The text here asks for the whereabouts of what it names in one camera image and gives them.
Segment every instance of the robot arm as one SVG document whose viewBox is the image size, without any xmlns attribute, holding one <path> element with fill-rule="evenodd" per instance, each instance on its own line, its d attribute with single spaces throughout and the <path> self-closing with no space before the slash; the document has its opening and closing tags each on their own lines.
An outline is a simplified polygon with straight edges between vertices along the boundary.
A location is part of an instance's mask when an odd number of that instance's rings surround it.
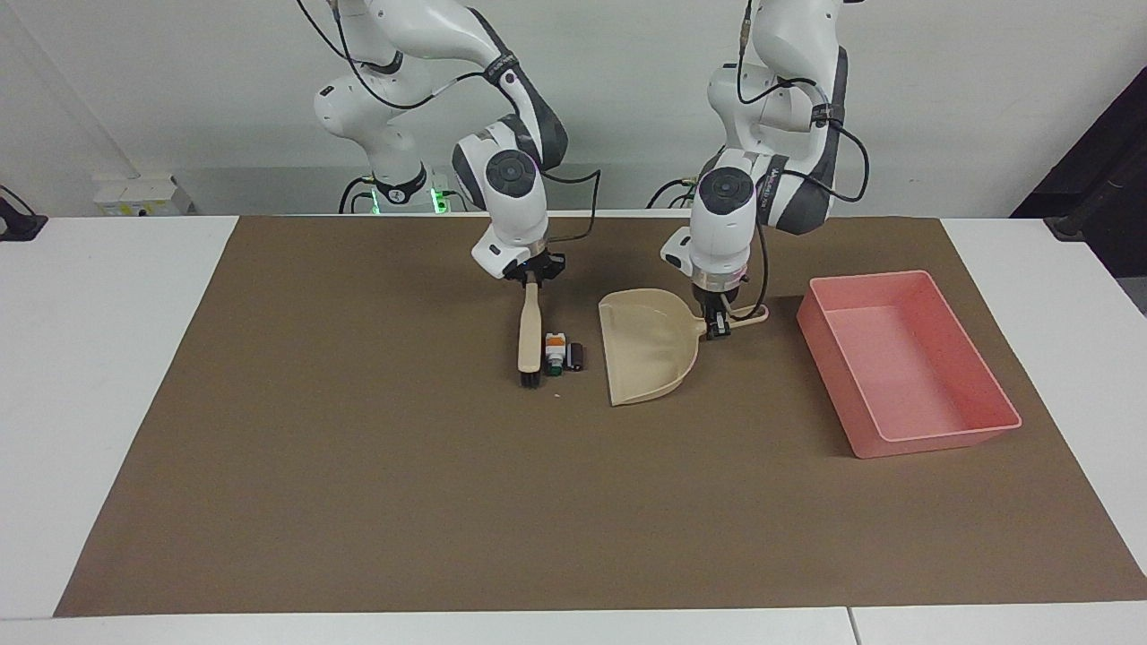
<svg viewBox="0 0 1147 645">
<path fill-rule="evenodd" d="M 742 47 L 751 36 L 765 65 L 724 65 L 710 80 L 725 150 L 707 164 L 689 227 L 662 248 L 662 257 L 693 280 L 710 337 L 729 333 L 727 303 L 746 279 L 756 228 L 803 234 L 828 217 L 825 187 L 836 173 L 848 86 L 836 20 L 842 5 L 855 1 L 861 0 L 762 0 L 754 23 L 746 15 Z M 752 101 L 742 98 L 742 86 L 767 92 Z M 804 133 L 805 149 L 780 154 L 774 131 Z"/>
<path fill-rule="evenodd" d="M 368 0 L 367 8 L 399 50 L 477 64 L 513 104 L 514 114 L 454 148 L 462 192 L 491 218 L 471 255 L 499 279 L 525 281 L 528 272 L 539 280 L 556 275 L 562 261 L 546 250 L 549 223 L 541 172 L 561 164 L 569 139 L 517 56 L 482 14 L 454 0 Z"/>
<path fill-rule="evenodd" d="M 565 129 L 482 14 L 454 0 L 368 0 L 367 8 L 399 50 L 483 68 L 486 80 L 514 106 L 514 114 L 501 119 L 515 134 L 514 147 L 541 170 L 561 164 L 569 145 Z"/>
<path fill-rule="evenodd" d="M 344 2 L 340 18 L 351 56 L 362 83 L 395 106 L 423 99 L 430 87 L 424 73 L 382 37 L 361 2 Z M 387 106 L 370 95 L 354 75 L 346 75 L 314 96 L 314 112 L 330 134 L 349 139 L 366 151 L 370 180 L 393 205 L 421 203 L 428 180 L 414 138 L 391 122 L 407 110 Z"/>
</svg>

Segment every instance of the brown paper mat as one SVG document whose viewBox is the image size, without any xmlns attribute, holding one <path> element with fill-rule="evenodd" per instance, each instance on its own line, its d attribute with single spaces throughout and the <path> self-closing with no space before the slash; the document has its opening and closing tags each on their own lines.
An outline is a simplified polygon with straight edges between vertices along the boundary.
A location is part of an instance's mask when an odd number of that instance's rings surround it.
<svg viewBox="0 0 1147 645">
<path fill-rule="evenodd" d="M 687 296 L 656 257 L 681 224 L 567 247 L 543 306 L 590 371 L 524 391 L 522 290 L 469 259 L 485 222 L 242 219 L 57 615 L 1147 599 L 938 222 L 773 234 L 774 319 L 610 409 L 596 302 Z M 1027 423 L 861 461 L 796 310 L 810 278 L 908 269 Z"/>
</svg>

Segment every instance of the pink plastic bin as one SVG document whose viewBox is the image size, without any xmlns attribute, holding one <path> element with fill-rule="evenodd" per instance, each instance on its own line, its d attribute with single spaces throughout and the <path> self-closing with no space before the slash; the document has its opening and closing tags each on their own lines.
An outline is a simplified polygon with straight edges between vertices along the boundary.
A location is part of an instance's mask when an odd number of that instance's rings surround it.
<svg viewBox="0 0 1147 645">
<path fill-rule="evenodd" d="M 861 459 L 975 445 L 1022 422 L 924 271 L 816 279 L 797 319 Z"/>
</svg>

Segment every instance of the beige dustpan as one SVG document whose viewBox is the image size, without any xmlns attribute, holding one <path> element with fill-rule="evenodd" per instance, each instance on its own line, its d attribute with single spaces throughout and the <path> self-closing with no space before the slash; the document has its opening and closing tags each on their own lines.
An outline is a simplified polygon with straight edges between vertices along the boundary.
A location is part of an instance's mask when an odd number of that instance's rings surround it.
<svg viewBox="0 0 1147 645">
<path fill-rule="evenodd" d="M 736 314 L 744 316 L 751 310 Z M 693 370 L 707 326 L 681 298 L 660 289 L 634 289 L 606 296 L 598 312 L 614 405 L 663 397 L 677 389 Z M 767 318 L 765 310 L 762 316 L 732 322 L 729 327 L 746 327 Z"/>
</svg>

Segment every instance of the white wall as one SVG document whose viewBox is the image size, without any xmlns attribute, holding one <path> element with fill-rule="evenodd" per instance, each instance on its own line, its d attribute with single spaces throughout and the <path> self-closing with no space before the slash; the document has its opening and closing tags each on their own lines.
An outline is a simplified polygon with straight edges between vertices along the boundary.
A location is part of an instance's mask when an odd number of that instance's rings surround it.
<svg viewBox="0 0 1147 645">
<path fill-rule="evenodd" d="M 313 92 L 345 67 L 290 0 L 0 0 L 0 14 L 5 2 L 131 163 L 173 172 L 204 211 L 330 211 L 364 170 L 360 150 L 314 121 Z M 735 55 L 740 0 L 471 3 L 570 131 L 564 173 L 607 169 L 603 205 L 643 205 L 721 143 L 705 83 Z M 307 5 L 322 13 L 321 0 Z M 0 25 L 0 181 L 42 210 L 91 213 L 87 176 L 117 163 L 53 104 L 8 31 Z M 845 7 L 849 125 L 875 172 L 871 196 L 836 212 L 1008 215 L 1147 64 L 1145 32 L 1144 0 Z M 470 81 L 403 125 L 446 165 L 454 141 L 506 111 Z M 842 163 L 849 189 L 859 160 Z M 553 194 L 570 208 L 588 192 Z"/>
</svg>

